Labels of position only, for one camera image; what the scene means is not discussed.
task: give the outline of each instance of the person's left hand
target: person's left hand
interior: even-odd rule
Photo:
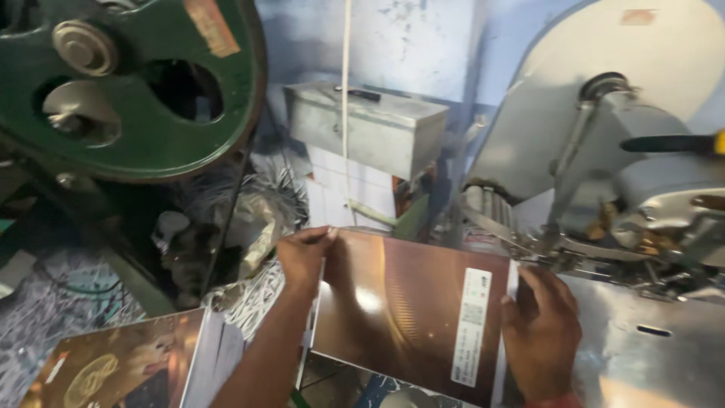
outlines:
[[[301,290],[315,296],[322,268],[322,257],[337,238],[330,226],[303,229],[283,237],[277,243],[277,257],[282,263],[285,289]]]

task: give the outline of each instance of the person's right hand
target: person's right hand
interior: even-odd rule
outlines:
[[[519,268],[534,291],[539,316],[525,319],[509,296],[502,300],[506,359],[528,402],[549,401],[571,391],[571,369],[581,339],[576,299],[551,272]]]

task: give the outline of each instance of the green pulley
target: green pulley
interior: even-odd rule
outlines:
[[[167,181],[242,146],[266,69],[252,0],[0,4],[0,134],[102,179]]]

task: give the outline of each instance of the hole in flywheel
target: hole in flywheel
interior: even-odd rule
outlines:
[[[159,101],[182,118],[208,123],[223,111],[219,83],[201,65],[185,60],[154,61],[146,65],[143,75]]]

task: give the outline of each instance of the metal hub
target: metal hub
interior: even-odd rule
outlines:
[[[56,25],[53,47],[68,65],[90,76],[108,75],[118,65],[118,51],[111,38],[80,20]]]

